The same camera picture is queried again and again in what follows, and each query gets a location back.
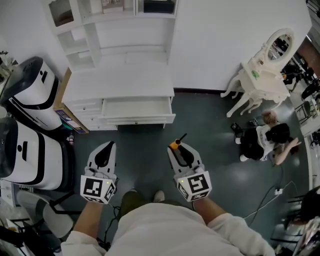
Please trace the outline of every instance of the white sneaker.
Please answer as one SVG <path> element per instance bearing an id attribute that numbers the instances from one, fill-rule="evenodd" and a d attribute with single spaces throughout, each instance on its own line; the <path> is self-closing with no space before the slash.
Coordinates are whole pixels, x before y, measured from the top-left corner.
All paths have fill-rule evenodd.
<path id="1" fill-rule="evenodd" d="M 240 145 L 241 144 L 241 138 L 235 138 L 234 142 L 235 142 L 235 144 Z"/>
<path id="2" fill-rule="evenodd" d="M 160 203 L 165 200 L 165 193 L 162 190 L 158 190 L 153 197 L 154 203 Z"/>
<path id="3" fill-rule="evenodd" d="M 249 158 L 245 157 L 244 154 L 240 155 L 240 161 L 241 161 L 241 162 L 245 162 L 245 161 L 247 161 L 248 159 L 249 159 Z"/>

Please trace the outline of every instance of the white wall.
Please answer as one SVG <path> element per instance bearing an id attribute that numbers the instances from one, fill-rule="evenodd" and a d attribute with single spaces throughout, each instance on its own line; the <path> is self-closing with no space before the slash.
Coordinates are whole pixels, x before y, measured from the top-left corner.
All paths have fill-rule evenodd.
<path id="1" fill-rule="evenodd" d="M 67 59 L 50 31 L 41 0 L 0 0 L 0 36 L 18 63 L 39 56 L 63 78 Z"/>
<path id="2" fill-rule="evenodd" d="M 231 78 L 279 29 L 298 49 L 311 28 L 305 0 L 181 0 L 170 66 L 173 86 L 226 90 Z"/>

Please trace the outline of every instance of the cardboard box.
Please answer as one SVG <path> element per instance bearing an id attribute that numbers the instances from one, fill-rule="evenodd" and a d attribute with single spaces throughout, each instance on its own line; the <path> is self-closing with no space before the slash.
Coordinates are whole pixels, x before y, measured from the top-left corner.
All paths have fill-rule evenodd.
<path id="1" fill-rule="evenodd" d="M 67 88 L 72 72 L 70 68 L 65 72 L 60 88 L 56 94 L 53 110 L 64 120 L 70 127 L 72 127 L 79 134 L 88 134 L 89 130 L 74 116 L 74 114 L 62 103 L 65 90 Z"/>

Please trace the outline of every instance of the open drawer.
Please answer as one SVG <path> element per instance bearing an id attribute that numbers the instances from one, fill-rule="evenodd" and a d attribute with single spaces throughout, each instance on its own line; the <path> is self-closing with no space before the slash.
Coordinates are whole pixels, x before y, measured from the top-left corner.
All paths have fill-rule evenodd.
<path id="1" fill-rule="evenodd" d="M 108 125 L 172 124 L 170 97 L 105 98 L 101 122 Z"/>

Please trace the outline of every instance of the dark gray floor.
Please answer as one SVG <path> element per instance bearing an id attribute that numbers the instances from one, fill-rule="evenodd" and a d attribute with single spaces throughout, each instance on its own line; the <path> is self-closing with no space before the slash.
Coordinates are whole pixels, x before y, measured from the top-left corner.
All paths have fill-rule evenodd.
<path id="1" fill-rule="evenodd" d="M 281 182 L 283 188 L 294 181 L 299 194 L 308 191 L 308 161 L 300 132 L 298 119 L 290 100 L 283 103 L 276 112 L 279 121 L 290 126 L 291 136 L 302 141 L 298 154 L 289 156 L 282 165 L 273 167 L 270 160 L 246 162 L 239 161 L 240 148 L 234 142 L 234 133 L 230 129 L 233 122 L 242 128 L 248 128 L 248 121 L 259 116 L 271 106 L 271 102 L 251 114 L 240 116 L 240 110 L 231 118 L 226 113 L 237 102 L 237 99 L 220 98 L 215 94 L 176 93 L 172 103 L 172 111 L 176 113 L 173 124 L 165 129 L 159 125 L 122 126 L 118 131 L 94 131 L 90 134 L 76 134 L 74 149 L 76 156 L 75 187 L 78 194 L 80 175 L 84 172 L 88 156 L 97 146 L 107 141 L 116 142 L 116 169 L 119 177 L 117 193 L 111 200 L 113 206 L 119 206 L 125 192 L 135 187 L 147 199 L 151 200 L 157 190 L 163 190 L 167 199 L 174 199 L 187 206 L 182 195 L 174 187 L 173 171 L 167 156 L 167 146 L 174 139 L 188 133 L 184 142 L 195 148 L 201 155 L 205 168 L 209 170 L 212 191 L 210 198 L 227 212 L 245 217 L 254 212 L 268 189 Z M 62 193 L 50 192 L 53 198 Z M 275 224 L 286 215 L 286 200 L 296 194 L 290 184 L 283 195 L 259 211 L 252 228 L 269 240 Z M 274 197 L 272 190 L 265 202 Z M 74 195 L 62 206 L 66 210 L 82 210 L 85 200 Z M 104 206 L 99 237 L 103 239 L 104 231 L 113 218 L 112 208 Z M 111 241 L 117 228 L 114 221 L 107 234 Z"/>

